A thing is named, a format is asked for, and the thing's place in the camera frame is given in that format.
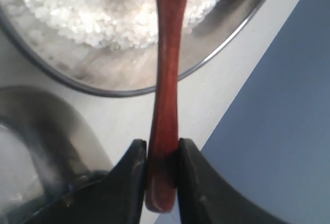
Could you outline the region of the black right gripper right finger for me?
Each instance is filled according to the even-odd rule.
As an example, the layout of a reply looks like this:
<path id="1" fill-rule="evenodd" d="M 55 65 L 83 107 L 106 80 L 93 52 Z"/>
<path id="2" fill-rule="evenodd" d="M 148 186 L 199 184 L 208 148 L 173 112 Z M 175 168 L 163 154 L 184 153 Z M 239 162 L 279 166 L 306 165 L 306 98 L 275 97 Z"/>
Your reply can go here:
<path id="1" fill-rule="evenodd" d="M 191 139 L 180 139 L 177 196 L 182 223 L 283 223 L 228 184 Z"/>

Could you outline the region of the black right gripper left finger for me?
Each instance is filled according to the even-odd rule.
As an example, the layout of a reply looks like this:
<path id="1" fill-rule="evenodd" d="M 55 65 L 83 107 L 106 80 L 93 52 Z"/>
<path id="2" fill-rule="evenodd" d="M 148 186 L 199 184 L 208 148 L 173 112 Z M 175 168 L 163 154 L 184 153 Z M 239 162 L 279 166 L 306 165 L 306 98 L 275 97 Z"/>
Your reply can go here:
<path id="1" fill-rule="evenodd" d="M 145 171 L 146 142 L 136 139 L 100 181 L 62 197 L 27 223 L 139 223 Z"/>

